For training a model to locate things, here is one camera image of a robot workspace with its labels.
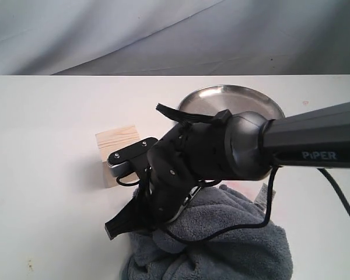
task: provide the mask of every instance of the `gray towel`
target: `gray towel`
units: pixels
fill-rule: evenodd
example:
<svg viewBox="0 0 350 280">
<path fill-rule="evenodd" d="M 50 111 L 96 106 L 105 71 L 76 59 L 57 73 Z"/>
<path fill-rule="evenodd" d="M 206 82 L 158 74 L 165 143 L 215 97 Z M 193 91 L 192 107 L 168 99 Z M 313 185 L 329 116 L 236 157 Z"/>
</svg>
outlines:
<svg viewBox="0 0 350 280">
<path fill-rule="evenodd" d="M 169 229 L 198 240 L 227 226 L 260 223 L 264 213 L 225 185 L 201 190 Z M 291 252 L 285 231 L 270 222 L 262 229 L 227 232 L 203 244 L 183 245 L 161 230 L 130 233 L 133 255 L 123 279 L 290 279 Z"/>
</svg>

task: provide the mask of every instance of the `stainless steel bowl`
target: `stainless steel bowl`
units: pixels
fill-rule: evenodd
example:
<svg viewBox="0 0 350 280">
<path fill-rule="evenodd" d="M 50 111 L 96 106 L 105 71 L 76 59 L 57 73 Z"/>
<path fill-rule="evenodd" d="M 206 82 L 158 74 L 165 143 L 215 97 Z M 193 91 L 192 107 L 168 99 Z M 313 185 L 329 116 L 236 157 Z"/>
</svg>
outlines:
<svg viewBox="0 0 350 280">
<path fill-rule="evenodd" d="M 285 117 L 281 108 L 268 96 L 254 89 L 235 85 L 208 86 L 196 90 L 180 103 L 178 109 L 211 116 L 229 109 L 232 114 L 254 111 L 268 120 Z"/>
</svg>

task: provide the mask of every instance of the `robotic arm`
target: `robotic arm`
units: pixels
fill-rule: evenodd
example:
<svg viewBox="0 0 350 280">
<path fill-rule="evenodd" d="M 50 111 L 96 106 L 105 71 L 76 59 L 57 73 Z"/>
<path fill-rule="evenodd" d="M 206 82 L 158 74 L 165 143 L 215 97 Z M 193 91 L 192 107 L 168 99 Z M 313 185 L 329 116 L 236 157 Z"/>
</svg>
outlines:
<svg viewBox="0 0 350 280">
<path fill-rule="evenodd" d="M 177 219 L 200 189 L 221 180 L 261 180 L 271 172 L 265 220 L 257 225 L 236 225 L 223 232 L 259 228 L 270 219 L 272 185 L 279 167 L 350 168 L 350 103 L 281 120 L 266 120 L 250 111 L 232 115 L 225 110 L 205 116 L 161 104 L 157 110 L 178 124 L 159 141 L 148 138 L 108 158 L 119 183 L 132 172 L 139 177 L 134 198 L 106 223 L 110 239 L 136 230 L 166 231 L 166 224 Z M 324 169 L 321 172 L 329 175 Z M 333 183 L 348 210 L 346 199 Z"/>
</svg>

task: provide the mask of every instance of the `white table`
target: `white table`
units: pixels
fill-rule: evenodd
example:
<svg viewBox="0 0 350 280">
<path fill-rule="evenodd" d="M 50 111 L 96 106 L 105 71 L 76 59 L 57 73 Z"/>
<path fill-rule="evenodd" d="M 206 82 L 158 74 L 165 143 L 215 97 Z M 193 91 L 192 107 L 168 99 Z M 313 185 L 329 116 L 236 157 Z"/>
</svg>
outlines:
<svg viewBox="0 0 350 280">
<path fill-rule="evenodd" d="M 103 187 L 94 135 L 135 124 L 161 137 L 172 122 L 157 102 L 215 84 L 259 90 L 287 116 L 350 101 L 350 76 L 0 76 L 0 279 L 119 279 L 129 241 L 104 223 L 133 188 Z M 350 202 L 350 170 L 332 174 Z M 286 167 L 274 187 L 293 279 L 350 279 L 350 219 L 325 178 Z"/>
</svg>

